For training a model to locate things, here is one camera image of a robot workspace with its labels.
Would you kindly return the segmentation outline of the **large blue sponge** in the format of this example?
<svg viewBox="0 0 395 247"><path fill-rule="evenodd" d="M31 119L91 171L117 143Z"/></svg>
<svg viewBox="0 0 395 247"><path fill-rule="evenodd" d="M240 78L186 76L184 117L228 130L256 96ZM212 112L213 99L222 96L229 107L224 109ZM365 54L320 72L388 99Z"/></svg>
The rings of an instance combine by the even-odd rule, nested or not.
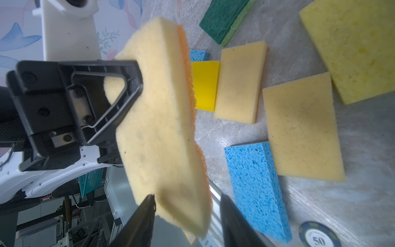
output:
<svg viewBox="0 0 395 247"><path fill-rule="evenodd" d="M283 243L293 236L269 142L226 147L235 204L250 226Z"/></svg>

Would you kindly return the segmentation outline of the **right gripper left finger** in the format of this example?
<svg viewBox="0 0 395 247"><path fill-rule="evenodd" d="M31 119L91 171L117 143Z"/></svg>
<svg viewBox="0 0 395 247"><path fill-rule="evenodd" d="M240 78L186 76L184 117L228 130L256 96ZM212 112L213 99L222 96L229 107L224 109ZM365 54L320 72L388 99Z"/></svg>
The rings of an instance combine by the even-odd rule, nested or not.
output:
<svg viewBox="0 0 395 247"><path fill-rule="evenodd" d="M110 247L150 247L155 212L155 196L147 195Z"/></svg>

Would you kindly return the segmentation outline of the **tan yellow orange-backed sponge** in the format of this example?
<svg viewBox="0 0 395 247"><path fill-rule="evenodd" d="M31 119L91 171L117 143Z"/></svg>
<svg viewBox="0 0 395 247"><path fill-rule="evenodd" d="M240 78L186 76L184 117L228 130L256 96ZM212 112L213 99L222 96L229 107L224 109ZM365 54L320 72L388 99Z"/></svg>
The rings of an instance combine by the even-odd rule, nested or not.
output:
<svg viewBox="0 0 395 247"><path fill-rule="evenodd" d="M205 237L212 200L195 141L195 98L183 27L156 17L136 31L116 60L137 61L143 91L117 127L116 141L135 202L154 195L156 213Z"/></svg>

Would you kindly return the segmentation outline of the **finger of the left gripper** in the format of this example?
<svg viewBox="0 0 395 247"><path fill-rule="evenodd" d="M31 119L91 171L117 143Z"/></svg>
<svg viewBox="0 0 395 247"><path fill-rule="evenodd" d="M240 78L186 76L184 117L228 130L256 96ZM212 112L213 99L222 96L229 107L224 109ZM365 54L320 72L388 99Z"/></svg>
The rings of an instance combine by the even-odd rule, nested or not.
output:
<svg viewBox="0 0 395 247"><path fill-rule="evenodd" d="M116 128L143 91L134 60L20 61L6 84L19 116L10 138L28 157L20 171L65 169L98 146L100 164L120 164Z"/></svg>

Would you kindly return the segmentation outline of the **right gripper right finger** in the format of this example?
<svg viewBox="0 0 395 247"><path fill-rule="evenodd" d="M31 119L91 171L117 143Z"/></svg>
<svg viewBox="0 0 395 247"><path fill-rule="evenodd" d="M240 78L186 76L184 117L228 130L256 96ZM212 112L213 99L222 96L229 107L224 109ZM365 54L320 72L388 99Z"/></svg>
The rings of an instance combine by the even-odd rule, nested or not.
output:
<svg viewBox="0 0 395 247"><path fill-rule="evenodd" d="M225 247L274 247L267 237L250 226L233 200L224 193L221 195L220 214Z"/></svg>

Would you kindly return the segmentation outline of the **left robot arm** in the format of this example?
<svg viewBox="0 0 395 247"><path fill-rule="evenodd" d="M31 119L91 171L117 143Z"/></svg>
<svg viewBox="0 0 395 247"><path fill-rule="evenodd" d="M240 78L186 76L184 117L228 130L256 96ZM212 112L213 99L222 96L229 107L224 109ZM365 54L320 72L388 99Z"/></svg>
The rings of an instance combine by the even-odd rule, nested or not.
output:
<svg viewBox="0 0 395 247"><path fill-rule="evenodd" d="M18 62L1 88L1 203L118 160L116 129L142 91L134 60Z"/></svg>

